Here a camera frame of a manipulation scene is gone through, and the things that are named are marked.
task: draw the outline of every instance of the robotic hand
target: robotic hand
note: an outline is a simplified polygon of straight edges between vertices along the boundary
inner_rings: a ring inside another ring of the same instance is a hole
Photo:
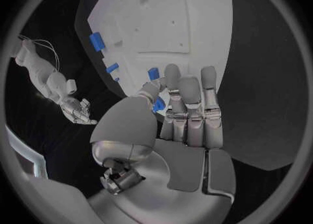
[[[158,94],[170,94],[160,137],[191,147],[222,147],[221,111],[218,106],[214,67],[201,71],[204,107],[196,77],[180,77],[179,68],[169,64],[165,77],[146,83],[134,96],[115,104],[100,120],[92,136],[95,161],[106,168],[103,186],[118,194],[138,184],[142,177],[132,168],[153,151],[157,120],[152,113]]]
[[[18,40],[11,56],[17,65],[28,69],[33,85],[44,97],[58,104],[67,119],[78,124],[97,124],[97,121],[89,119],[90,103],[86,99],[79,102],[69,96],[77,90],[75,80],[66,81],[50,62],[41,58],[32,40]]]

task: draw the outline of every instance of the blue block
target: blue block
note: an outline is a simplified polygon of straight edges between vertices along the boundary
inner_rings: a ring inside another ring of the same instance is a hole
[[[151,68],[148,70],[149,78],[151,81],[160,78],[159,69],[158,68]]]
[[[99,32],[91,34],[89,36],[89,39],[90,39],[90,41],[91,41],[95,51],[98,52],[98,51],[100,51],[100,50],[105,48],[104,42],[103,42]]]
[[[111,73],[113,70],[117,69],[119,66],[117,63],[112,64],[111,66],[106,68],[106,72]]]
[[[159,110],[165,109],[165,107],[166,107],[166,104],[164,100],[158,96],[158,98],[156,99],[156,102],[153,105],[152,111],[155,113]]]

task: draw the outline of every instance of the black background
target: black background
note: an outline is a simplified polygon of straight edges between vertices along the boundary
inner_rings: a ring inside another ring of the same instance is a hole
[[[17,0],[1,0],[1,20],[2,20],[2,30],[5,30],[8,24],[5,22],[5,18],[8,15],[8,11],[13,9],[13,4],[18,8],[22,5],[22,2],[17,3]],[[308,18],[308,22],[313,26],[313,13],[311,12],[311,0],[296,0],[303,10],[304,14]],[[300,190],[297,197],[292,201],[291,205],[286,209],[286,211],[274,222],[274,223],[288,223],[292,219],[297,219],[298,221],[310,222],[313,219],[311,216],[311,205],[309,204],[311,199],[310,189],[313,185],[313,174],[310,173],[306,183]],[[21,204],[19,198],[14,194],[13,190],[7,183],[3,173],[0,175],[0,207],[3,220],[8,218],[11,223],[17,221],[23,221],[26,223],[36,223],[35,218],[29,213]]]

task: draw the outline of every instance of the wire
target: wire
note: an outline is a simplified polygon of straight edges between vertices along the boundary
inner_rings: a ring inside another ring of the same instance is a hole
[[[46,47],[46,48],[50,49],[50,50],[54,53],[55,68],[56,68],[57,71],[60,70],[60,61],[59,61],[58,54],[57,54],[57,52],[55,51],[53,45],[52,45],[49,41],[43,40],[43,39],[34,39],[34,40],[32,40],[32,39],[30,39],[29,37],[24,36],[24,35],[21,35],[21,34],[19,35],[19,37],[20,37],[22,40],[29,40],[29,41],[33,42],[34,44],[36,44],[36,45],[40,45],[40,46],[43,46],[43,47]]]

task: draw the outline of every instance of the dark floor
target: dark floor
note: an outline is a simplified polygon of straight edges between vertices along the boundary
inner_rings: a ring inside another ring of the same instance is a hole
[[[91,102],[91,117],[99,120],[119,101],[119,97],[105,87],[75,34],[73,21],[78,3],[79,0],[45,0],[23,34],[33,39],[49,40],[55,46],[61,72],[67,79],[77,82],[75,97],[88,99]],[[45,49],[38,48],[38,52],[52,61],[53,55]],[[70,123],[56,105],[37,93],[27,70],[16,66],[13,60],[7,78],[6,114],[12,130],[45,156],[51,179],[77,187],[86,197],[102,188],[99,182],[102,170],[94,162],[89,145],[94,126]],[[276,189],[288,171],[288,167],[264,171],[236,160],[234,166],[237,194],[225,221],[227,224],[237,223],[254,211]]]

